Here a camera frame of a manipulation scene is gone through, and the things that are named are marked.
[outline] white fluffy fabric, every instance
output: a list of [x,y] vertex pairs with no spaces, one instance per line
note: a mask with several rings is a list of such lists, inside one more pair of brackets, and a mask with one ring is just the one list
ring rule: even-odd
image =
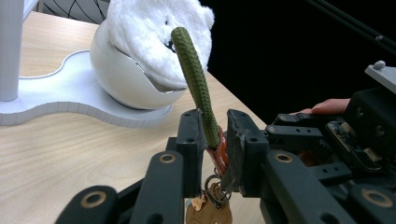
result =
[[107,11],[110,43],[168,90],[188,88],[177,55],[165,46],[171,32],[187,29],[206,72],[214,21],[212,9],[198,0],[111,0]]

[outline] white bowl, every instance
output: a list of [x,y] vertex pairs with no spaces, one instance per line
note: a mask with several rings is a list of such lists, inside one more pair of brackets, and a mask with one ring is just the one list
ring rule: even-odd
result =
[[90,49],[92,69],[100,85],[115,100],[137,109],[157,109],[171,105],[186,90],[159,91],[137,62],[117,50],[108,40],[107,22],[96,30]]

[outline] green strap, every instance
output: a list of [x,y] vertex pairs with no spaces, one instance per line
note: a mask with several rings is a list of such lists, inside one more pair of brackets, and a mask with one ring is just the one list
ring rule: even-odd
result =
[[219,144],[219,126],[213,114],[209,89],[198,54],[188,31],[184,27],[174,29],[171,36],[192,99],[196,107],[202,110],[202,121],[207,145],[211,148],[216,148]]

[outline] key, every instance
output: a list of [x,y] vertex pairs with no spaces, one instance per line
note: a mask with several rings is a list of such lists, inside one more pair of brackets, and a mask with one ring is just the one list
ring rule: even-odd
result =
[[[213,183],[209,189],[211,195],[220,200],[224,193],[221,192],[219,184]],[[231,224],[233,215],[231,213],[230,202],[228,200],[218,208],[214,203],[208,200],[205,191],[201,197],[191,199],[187,206],[186,224]]]

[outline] human hand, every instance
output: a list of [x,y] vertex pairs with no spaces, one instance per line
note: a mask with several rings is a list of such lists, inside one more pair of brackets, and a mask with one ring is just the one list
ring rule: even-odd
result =
[[328,99],[314,105],[312,108],[306,108],[297,113],[305,113],[305,114],[321,114],[321,115],[336,115],[343,114],[347,109],[347,105],[349,104],[350,98],[347,99]]

